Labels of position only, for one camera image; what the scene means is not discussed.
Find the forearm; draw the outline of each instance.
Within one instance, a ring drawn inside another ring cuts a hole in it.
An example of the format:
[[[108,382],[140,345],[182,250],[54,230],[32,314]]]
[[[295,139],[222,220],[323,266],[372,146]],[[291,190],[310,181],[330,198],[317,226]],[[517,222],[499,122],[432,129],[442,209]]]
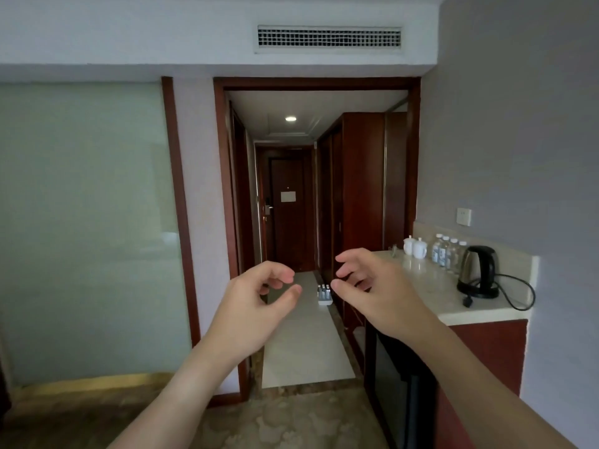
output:
[[[202,414],[235,362],[204,339],[161,394],[112,443],[111,449],[189,447]]]
[[[573,447],[500,382],[450,328],[432,318],[412,348],[437,378],[476,447]]]

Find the air conditioning vent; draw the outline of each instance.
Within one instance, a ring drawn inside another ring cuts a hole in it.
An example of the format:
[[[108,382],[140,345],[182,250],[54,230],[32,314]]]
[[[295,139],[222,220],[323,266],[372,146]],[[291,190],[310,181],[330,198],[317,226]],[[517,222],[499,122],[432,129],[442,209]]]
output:
[[[258,51],[401,49],[401,28],[292,27],[258,25]]]

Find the person's left hand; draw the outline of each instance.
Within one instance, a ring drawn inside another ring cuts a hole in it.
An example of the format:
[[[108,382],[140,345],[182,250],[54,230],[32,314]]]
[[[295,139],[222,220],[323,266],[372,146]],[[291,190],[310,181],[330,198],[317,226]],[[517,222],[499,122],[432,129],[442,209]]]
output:
[[[264,262],[231,279],[202,343],[212,344],[233,365],[258,351],[295,308],[302,288],[293,285],[268,305],[259,294],[267,294],[267,286],[293,283],[294,275],[284,264]]]

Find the wall socket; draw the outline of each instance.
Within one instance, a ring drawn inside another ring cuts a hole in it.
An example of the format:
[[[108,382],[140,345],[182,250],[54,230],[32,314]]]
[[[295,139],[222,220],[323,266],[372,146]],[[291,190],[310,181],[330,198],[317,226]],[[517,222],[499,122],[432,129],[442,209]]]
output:
[[[456,216],[455,221],[459,225],[469,227],[472,222],[472,210],[469,210],[468,208],[458,208],[458,215]]]

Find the countertop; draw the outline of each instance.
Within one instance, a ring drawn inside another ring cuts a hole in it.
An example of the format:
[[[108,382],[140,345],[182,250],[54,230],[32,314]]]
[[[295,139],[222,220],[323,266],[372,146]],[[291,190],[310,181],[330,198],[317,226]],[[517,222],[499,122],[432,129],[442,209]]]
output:
[[[464,307],[464,295],[456,288],[458,277],[446,272],[428,258],[418,260],[405,255],[403,251],[399,251],[396,258],[392,258],[389,251],[375,253],[381,258],[399,263],[420,298],[448,326],[530,318],[531,310],[521,312],[512,308],[502,294],[495,299],[473,298],[472,306]]]

